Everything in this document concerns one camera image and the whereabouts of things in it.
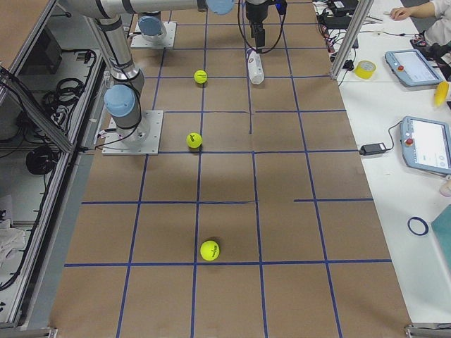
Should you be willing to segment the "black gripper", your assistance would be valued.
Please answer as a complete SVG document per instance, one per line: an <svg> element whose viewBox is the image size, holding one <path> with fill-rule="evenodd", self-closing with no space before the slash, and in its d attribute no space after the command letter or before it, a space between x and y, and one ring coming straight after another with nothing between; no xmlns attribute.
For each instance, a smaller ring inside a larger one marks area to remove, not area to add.
<svg viewBox="0 0 451 338"><path fill-rule="evenodd" d="M249 21L251 29L251 37L256 43L256 52L261 54L266 44L266 33L263 22L268 16L269 6L275 5L276 2L272 0L246 0L245 10L246 18Z"/></svg>

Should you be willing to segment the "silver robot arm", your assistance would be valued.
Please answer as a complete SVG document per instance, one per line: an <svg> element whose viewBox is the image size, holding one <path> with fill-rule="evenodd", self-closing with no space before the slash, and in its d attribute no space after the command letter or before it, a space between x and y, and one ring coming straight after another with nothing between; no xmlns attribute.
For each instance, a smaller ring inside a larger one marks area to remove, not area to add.
<svg viewBox="0 0 451 338"><path fill-rule="evenodd" d="M140 102L144 74L135 65L121 17L86 21L109 66L111 84L104 95L104 105L116 124L118 140L130 149L138 148L150 132Z"/></svg>
<svg viewBox="0 0 451 338"><path fill-rule="evenodd" d="M197 9L198 11L213 11L216 15L225 15L232 11L238 1L70 1L69 4L81 15L94 19L112 19L123 13L138 14L155 11L176 11ZM246 18L251 26L251 37L255 45L249 48L258 54L264 54L265 29L264 21L268 15L269 6L274 5L280 15L286 15L286 1L246 1Z"/></svg>

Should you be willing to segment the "person's hand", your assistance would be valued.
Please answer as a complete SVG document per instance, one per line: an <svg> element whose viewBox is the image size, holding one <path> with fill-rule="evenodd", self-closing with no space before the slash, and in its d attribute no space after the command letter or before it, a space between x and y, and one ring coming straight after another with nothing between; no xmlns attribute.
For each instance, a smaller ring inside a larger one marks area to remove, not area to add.
<svg viewBox="0 0 451 338"><path fill-rule="evenodd" d="M404 20L415 13L414 7L397 7L393 8L389 16L393 20Z"/></svg>

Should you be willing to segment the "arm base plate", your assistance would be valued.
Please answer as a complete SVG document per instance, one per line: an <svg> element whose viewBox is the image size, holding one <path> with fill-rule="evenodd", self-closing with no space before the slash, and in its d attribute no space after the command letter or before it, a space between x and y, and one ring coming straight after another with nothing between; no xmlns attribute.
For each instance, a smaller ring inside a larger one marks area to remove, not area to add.
<svg viewBox="0 0 451 338"><path fill-rule="evenodd" d="M113 118L110 118L109 128L113 132L106 134L106 146L102 147L105 156L140 156L148 154L156 156L159 153L163 111L143 111L142 120L137 129L129 136L132 129L117 129Z"/></svg>
<svg viewBox="0 0 451 338"><path fill-rule="evenodd" d="M162 27L157 35L142 33L141 27L136 24L130 47L132 49L171 49L175 43L177 22L162 22Z"/></svg>

